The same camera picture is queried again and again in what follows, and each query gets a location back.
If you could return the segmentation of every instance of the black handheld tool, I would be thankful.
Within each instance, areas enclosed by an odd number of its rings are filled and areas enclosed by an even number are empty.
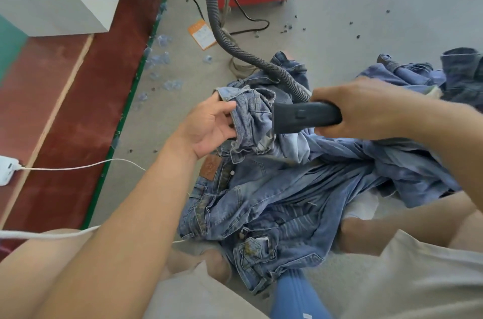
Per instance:
[[[341,122],[341,110],[330,102],[273,105],[272,128],[275,134],[298,133],[305,128],[332,126]]]

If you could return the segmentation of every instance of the concrete floor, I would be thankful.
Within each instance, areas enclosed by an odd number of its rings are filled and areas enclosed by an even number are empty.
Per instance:
[[[204,0],[198,1],[206,12]],[[268,18],[271,25],[259,33],[259,38],[247,33],[236,39],[240,47],[266,60],[277,50],[286,49],[307,65],[312,87],[336,85],[353,79],[373,64],[381,52],[390,53],[399,62],[429,61],[439,67],[438,56],[447,49],[459,46],[482,49],[480,30],[475,29],[480,27],[482,3],[482,0],[289,0],[284,5],[246,8],[248,15]],[[171,63],[144,71],[136,97],[148,92],[148,99],[133,103],[114,157],[128,158],[148,167],[156,157],[154,151],[161,148],[190,108],[208,97],[213,88],[233,80],[227,68],[229,55],[219,46],[201,51],[188,34],[188,26],[198,19],[192,2],[168,0],[168,11],[162,17],[158,33],[171,35],[173,42],[166,48],[153,45],[153,53],[168,51]],[[292,24],[293,29],[280,34],[285,24]],[[227,26],[233,31],[251,28],[252,23],[234,9]],[[206,55],[213,56],[213,64],[203,63]],[[152,72],[160,74],[160,78],[152,80],[149,77]],[[183,81],[180,90],[167,91],[161,87],[172,79]],[[112,163],[91,225],[103,223],[141,175],[132,165]],[[384,200],[377,215],[399,208],[402,208],[399,201]],[[376,259],[331,255],[321,267],[308,270],[309,279],[335,317],[347,306]],[[268,312],[270,300],[264,298],[266,295],[251,297],[237,279],[231,288]]]

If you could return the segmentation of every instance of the vacuum hose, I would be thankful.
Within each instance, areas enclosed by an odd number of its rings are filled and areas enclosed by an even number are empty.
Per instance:
[[[257,68],[262,69],[268,75],[272,75],[284,83],[292,96],[294,97],[294,102],[309,102],[310,96],[306,93],[305,89],[300,86],[300,84],[294,80],[294,78],[282,67],[274,65],[273,63],[267,62],[260,57],[257,57],[251,53],[245,52],[243,49],[238,47],[235,43],[229,40],[226,34],[221,30],[220,16],[218,11],[218,0],[206,0],[206,6],[208,9],[208,19],[210,21],[211,29],[213,31],[214,37],[220,47],[222,47],[226,52],[231,54],[250,65],[257,66]]]

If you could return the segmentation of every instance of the forearm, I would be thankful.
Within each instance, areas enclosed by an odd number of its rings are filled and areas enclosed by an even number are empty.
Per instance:
[[[141,318],[164,268],[196,155],[171,137],[54,284],[38,318]]]
[[[483,115],[459,103],[431,100],[407,129],[436,152],[473,203],[483,211]]]

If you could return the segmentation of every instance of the person's left arm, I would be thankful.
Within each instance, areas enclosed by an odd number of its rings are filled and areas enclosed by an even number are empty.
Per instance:
[[[166,264],[196,161],[236,137],[215,92],[166,141],[135,189],[53,285],[36,318],[141,318]]]

